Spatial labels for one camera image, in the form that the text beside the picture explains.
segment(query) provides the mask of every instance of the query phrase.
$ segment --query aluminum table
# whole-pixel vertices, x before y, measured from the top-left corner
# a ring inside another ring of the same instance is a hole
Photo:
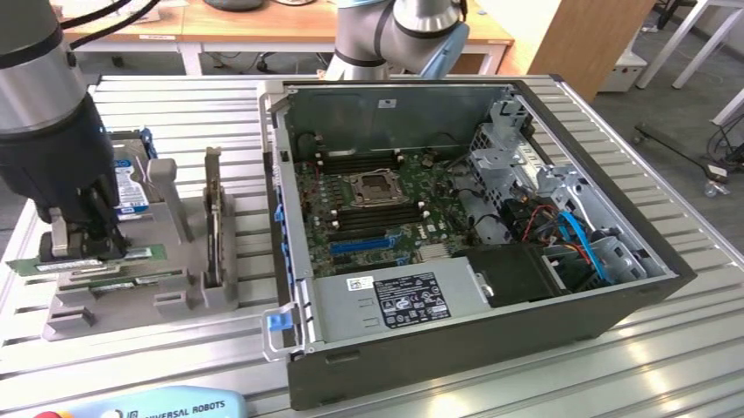
[[[239,309],[49,343],[38,334],[53,277],[24,279],[1,266],[0,415],[174,384],[235,390],[251,416],[272,418],[744,414],[744,259],[573,90],[547,77],[524,82],[698,273],[667,300],[595,340],[292,411],[284,365],[260,351],[259,314],[276,292],[255,78],[106,77],[92,88],[102,121],[149,127],[160,155],[180,166],[181,195],[200,194],[203,149],[221,147],[221,178],[237,198]],[[561,155],[539,127],[535,139]],[[32,256],[45,229],[28,204],[4,260]]]

